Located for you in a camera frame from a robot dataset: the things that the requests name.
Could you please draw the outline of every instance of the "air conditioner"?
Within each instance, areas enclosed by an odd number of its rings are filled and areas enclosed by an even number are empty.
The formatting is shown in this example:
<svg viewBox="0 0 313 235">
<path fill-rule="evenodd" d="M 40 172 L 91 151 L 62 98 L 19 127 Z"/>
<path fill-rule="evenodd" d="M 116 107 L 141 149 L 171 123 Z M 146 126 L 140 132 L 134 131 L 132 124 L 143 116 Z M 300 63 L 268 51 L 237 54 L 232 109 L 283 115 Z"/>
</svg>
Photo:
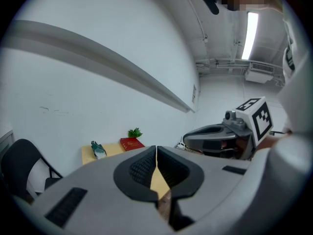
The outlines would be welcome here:
<svg viewBox="0 0 313 235">
<path fill-rule="evenodd" d="M 247 81 L 257 82 L 265 84 L 267 81 L 272 80 L 274 75 L 274 68 L 250 63 L 248 70 L 245 73 L 245 78 Z"/>
</svg>

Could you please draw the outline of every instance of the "chair seat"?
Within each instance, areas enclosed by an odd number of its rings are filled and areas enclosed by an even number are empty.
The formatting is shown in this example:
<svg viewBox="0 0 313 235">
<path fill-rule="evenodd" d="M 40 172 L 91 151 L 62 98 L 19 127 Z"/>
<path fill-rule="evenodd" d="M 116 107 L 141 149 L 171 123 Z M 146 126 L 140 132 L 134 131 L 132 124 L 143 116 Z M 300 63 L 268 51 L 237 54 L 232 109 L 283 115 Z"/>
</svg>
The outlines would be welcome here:
<svg viewBox="0 0 313 235">
<path fill-rule="evenodd" d="M 51 185 L 59 181 L 61 178 L 47 178 L 45 180 L 45 190 L 48 189 Z"/>
</svg>

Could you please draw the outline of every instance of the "yellow table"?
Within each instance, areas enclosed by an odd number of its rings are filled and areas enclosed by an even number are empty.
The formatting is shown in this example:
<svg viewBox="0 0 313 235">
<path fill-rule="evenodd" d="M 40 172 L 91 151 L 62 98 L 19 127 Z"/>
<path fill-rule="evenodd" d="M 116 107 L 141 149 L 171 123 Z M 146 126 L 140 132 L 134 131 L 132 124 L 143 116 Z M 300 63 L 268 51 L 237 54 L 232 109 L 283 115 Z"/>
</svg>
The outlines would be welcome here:
<svg viewBox="0 0 313 235">
<path fill-rule="evenodd" d="M 102 146 L 107 152 L 107 157 L 111 157 L 125 152 L 123 146 L 120 143 L 103 144 Z M 91 145 L 82 146 L 82 161 L 83 165 L 96 161 Z M 161 199 L 170 189 L 157 167 L 157 162 L 156 169 L 152 176 L 150 189 L 157 192 L 159 199 Z"/>
</svg>

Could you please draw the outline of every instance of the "white ceiling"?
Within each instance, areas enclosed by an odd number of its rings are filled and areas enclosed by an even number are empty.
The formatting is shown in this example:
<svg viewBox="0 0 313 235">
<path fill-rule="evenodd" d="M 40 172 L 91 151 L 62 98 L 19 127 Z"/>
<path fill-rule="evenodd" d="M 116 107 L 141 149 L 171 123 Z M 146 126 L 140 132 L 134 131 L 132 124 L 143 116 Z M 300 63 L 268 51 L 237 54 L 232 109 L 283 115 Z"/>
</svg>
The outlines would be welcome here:
<svg viewBox="0 0 313 235">
<path fill-rule="evenodd" d="M 197 64 L 209 66 L 215 62 L 212 59 L 220 58 L 241 59 L 246 38 L 246 11 L 228 11 L 218 5 L 220 13 L 213 15 L 203 0 L 160 1 L 181 28 Z M 287 46 L 283 17 L 271 9 L 257 13 L 259 23 L 250 60 L 281 66 Z"/>
</svg>

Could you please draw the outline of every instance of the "fluorescent light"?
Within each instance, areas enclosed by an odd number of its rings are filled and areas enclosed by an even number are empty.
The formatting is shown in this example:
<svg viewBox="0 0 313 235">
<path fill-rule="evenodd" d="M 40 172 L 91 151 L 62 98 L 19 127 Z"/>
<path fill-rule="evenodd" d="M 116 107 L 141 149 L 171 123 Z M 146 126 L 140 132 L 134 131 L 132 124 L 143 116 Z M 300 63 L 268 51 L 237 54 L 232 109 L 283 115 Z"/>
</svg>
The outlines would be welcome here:
<svg viewBox="0 0 313 235">
<path fill-rule="evenodd" d="M 258 27 L 259 14 L 248 13 L 248 29 L 246 31 L 246 43 L 243 52 L 243 57 L 241 59 L 248 60 L 252 51 L 256 29 Z"/>
</svg>

